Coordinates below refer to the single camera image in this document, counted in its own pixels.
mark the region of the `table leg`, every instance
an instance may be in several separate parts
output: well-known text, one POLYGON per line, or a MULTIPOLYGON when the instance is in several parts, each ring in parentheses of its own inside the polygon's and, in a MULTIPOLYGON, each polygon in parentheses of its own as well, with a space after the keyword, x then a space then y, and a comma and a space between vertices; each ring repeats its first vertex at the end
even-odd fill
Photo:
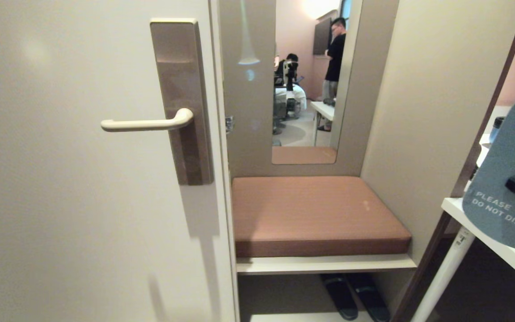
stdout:
POLYGON ((433 309, 440 299, 442 293, 444 293, 448 283, 456 273, 456 269, 462 263, 464 256, 468 253, 468 249, 476 236, 472 234, 468 229, 464 226, 460 227, 458 231, 458 235, 452 242, 452 246, 446 254, 446 257, 442 261, 442 265, 438 269, 437 274, 435 275, 435 279, 429 286, 428 291, 425 294, 425 297, 422 298, 421 304, 418 306, 417 312, 414 314, 411 322, 425 322, 433 309))
POLYGON ((319 126, 319 112, 315 111, 313 118, 313 146, 317 144, 317 127, 319 126))

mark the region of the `black t-shirt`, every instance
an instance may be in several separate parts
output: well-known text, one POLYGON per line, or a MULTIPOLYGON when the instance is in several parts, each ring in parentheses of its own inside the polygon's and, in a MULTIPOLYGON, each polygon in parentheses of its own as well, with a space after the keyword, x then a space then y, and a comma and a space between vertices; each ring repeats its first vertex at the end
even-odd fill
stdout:
POLYGON ((332 59, 329 61, 329 67, 327 68, 327 74, 325 74, 325 80, 328 81, 339 81, 339 73, 341 72, 341 61, 343 59, 343 49, 345 48, 345 35, 341 34, 333 39, 327 55, 332 59))

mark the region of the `man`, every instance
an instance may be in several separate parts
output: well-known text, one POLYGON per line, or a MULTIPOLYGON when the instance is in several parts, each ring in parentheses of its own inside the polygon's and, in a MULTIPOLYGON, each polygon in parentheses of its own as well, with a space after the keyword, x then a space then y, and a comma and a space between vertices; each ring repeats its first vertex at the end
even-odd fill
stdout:
MULTIPOLYGON (((337 96, 337 84, 339 82, 339 73, 341 72, 341 60, 343 59, 343 49, 345 48, 345 19, 339 17, 331 23, 331 34, 333 42, 329 45, 329 49, 325 51, 325 55, 329 57, 329 67, 323 81, 323 101, 333 99, 337 96)), ((331 122, 325 122, 324 126, 318 128, 321 131, 331 131, 331 122)))

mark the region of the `seat cushion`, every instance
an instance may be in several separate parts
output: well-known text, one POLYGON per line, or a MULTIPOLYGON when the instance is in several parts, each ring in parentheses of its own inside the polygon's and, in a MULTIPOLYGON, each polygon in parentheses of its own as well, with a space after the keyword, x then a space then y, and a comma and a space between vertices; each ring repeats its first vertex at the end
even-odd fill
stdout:
POLYGON ((358 177, 235 178, 237 257, 406 253, 411 235, 358 177))

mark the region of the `lever handle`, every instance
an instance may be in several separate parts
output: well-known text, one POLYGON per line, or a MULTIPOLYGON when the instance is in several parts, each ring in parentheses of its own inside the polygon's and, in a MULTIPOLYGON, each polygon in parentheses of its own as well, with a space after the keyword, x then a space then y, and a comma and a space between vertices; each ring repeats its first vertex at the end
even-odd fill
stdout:
POLYGON ((170 120, 114 121, 104 120, 101 127, 106 132, 161 131, 187 126, 194 118, 188 108, 180 108, 170 120))

